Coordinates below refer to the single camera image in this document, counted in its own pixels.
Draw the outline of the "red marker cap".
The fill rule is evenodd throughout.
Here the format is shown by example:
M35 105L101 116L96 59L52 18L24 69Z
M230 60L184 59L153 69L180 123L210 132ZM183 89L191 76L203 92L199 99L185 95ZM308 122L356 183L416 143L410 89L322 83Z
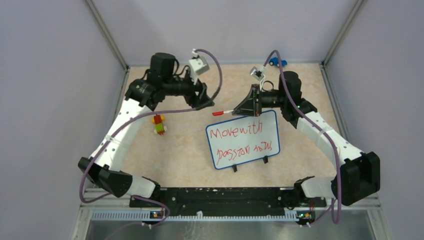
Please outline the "red marker cap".
M225 112L224 111L217 111L217 112L213 112L212 115L213 116L222 116Z

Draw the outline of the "blue framed whiteboard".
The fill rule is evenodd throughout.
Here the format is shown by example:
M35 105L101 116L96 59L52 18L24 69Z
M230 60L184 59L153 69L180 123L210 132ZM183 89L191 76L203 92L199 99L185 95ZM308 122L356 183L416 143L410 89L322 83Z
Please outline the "blue framed whiteboard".
M207 125L206 138L216 170L263 160L281 151L277 113L237 117Z

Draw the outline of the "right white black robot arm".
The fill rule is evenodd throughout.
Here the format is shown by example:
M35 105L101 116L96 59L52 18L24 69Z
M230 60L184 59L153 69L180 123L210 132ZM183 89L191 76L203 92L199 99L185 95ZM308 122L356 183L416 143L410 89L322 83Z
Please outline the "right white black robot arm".
M252 84L246 98L232 111L234 116L258 117L264 109L279 108L283 118L305 134L332 162L334 177L308 176L294 184L293 200L307 206L313 198L337 199L350 206L381 189L381 161L344 139L302 96L302 82L294 71L279 76L278 88L262 90Z

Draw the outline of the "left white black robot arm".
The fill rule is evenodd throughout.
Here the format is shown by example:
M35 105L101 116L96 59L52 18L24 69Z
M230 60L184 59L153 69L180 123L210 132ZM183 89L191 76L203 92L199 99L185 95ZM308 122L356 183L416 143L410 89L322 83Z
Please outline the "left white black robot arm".
M149 207L160 202L160 185L146 177L135 177L121 170L127 151L145 118L160 114L177 114L200 111L214 105L223 84L222 70L218 69L218 87L212 96L207 95L207 85L199 75L209 70L202 54L216 57L202 48L191 52L183 77L177 73L179 62L170 53L157 52L150 59L150 67L142 78L130 83L121 107L111 127L99 146L89 157L82 157L78 168L82 171L79 197L83 203L85 181L120 198L125 195L141 197Z

